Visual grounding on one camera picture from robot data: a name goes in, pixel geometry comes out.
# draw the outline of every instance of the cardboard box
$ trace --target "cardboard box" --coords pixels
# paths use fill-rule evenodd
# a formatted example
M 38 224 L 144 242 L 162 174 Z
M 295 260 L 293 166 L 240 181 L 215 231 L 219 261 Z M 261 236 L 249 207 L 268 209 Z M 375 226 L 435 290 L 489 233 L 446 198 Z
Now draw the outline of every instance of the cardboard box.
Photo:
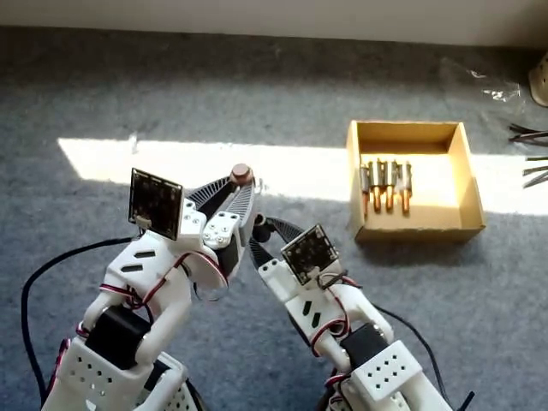
M 348 129 L 350 228 L 357 242 L 378 240 L 467 241 L 485 227 L 470 150 L 461 122 L 357 122 Z M 360 187 L 360 161 L 409 161 L 413 171 L 410 213 L 377 214 L 369 202 L 367 217 Z

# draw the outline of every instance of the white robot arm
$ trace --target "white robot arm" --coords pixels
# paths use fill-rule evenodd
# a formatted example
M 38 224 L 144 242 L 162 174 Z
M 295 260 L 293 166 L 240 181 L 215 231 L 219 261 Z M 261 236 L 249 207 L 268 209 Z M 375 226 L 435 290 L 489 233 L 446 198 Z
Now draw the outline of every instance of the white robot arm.
M 283 259 L 260 245 L 272 232 L 287 243 Z M 249 246 L 256 270 L 304 341 L 335 367 L 322 411 L 451 411 L 383 315 L 346 276 L 321 226 L 305 232 L 259 215 Z
M 192 287 L 226 288 L 236 274 L 254 195 L 245 164 L 188 197 L 178 184 L 132 171 L 129 220 L 146 232 L 109 264 L 59 360 L 44 411 L 205 409 L 185 366 L 163 350 L 188 315 Z

